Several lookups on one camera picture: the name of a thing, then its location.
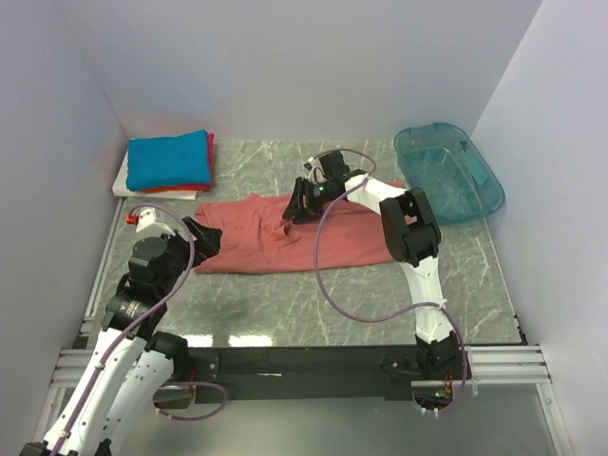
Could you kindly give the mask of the salmon pink t shirt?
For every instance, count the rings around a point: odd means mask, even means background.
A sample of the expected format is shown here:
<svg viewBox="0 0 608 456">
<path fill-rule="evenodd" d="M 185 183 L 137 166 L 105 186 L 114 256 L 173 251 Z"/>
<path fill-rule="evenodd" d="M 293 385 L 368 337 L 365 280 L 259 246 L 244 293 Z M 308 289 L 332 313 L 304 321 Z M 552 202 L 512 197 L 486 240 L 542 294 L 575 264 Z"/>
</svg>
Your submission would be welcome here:
<svg viewBox="0 0 608 456">
<path fill-rule="evenodd" d="M 276 274 L 314 268 L 316 221 L 294 224 L 282 217 L 287 195 L 204 202 L 197 222 L 222 231 L 219 253 L 195 268 L 198 274 Z M 339 201 L 324 223 L 319 247 L 322 269 L 392 262 L 379 215 Z"/>
</svg>

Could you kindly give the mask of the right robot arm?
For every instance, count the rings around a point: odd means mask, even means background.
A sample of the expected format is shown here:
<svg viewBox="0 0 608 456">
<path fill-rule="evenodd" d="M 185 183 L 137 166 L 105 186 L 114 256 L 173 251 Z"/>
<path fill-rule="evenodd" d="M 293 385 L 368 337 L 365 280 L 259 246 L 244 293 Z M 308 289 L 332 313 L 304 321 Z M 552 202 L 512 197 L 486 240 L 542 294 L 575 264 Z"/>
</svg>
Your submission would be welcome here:
<svg viewBox="0 0 608 456">
<path fill-rule="evenodd" d="M 355 149 L 319 152 L 304 164 L 307 178 L 298 178 L 282 217 L 296 224 L 319 222 L 313 244 L 313 270 L 326 301 L 341 315 L 360 323 L 381 323 L 415 312 L 418 371 L 437 379 L 459 361 L 463 378 L 468 360 L 465 341 L 447 311 L 439 277 L 442 234 L 424 190 L 400 189 L 377 180 L 376 161 Z M 331 211 L 339 202 L 358 204 L 381 219 L 389 254 L 401 267 L 412 304 L 385 316 L 362 317 L 341 308 L 327 290 L 320 270 L 320 243 Z"/>
</svg>

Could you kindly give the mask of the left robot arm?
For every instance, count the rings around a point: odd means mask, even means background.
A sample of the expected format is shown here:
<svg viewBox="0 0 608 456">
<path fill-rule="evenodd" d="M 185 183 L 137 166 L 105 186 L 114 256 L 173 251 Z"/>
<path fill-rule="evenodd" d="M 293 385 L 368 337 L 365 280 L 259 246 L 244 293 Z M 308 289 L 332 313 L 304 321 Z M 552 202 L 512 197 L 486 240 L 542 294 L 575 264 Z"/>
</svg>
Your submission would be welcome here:
<svg viewBox="0 0 608 456">
<path fill-rule="evenodd" d="M 24 455 L 116 455 L 163 386 L 195 389 L 186 339 L 156 327 L 190 270 L 219 253 L 222 232 L 192 218 L 170 229 L 153 208 L 127 217 L 141 235 L 108 301 L 90 360 L 55 424 Z"/>
</svg>

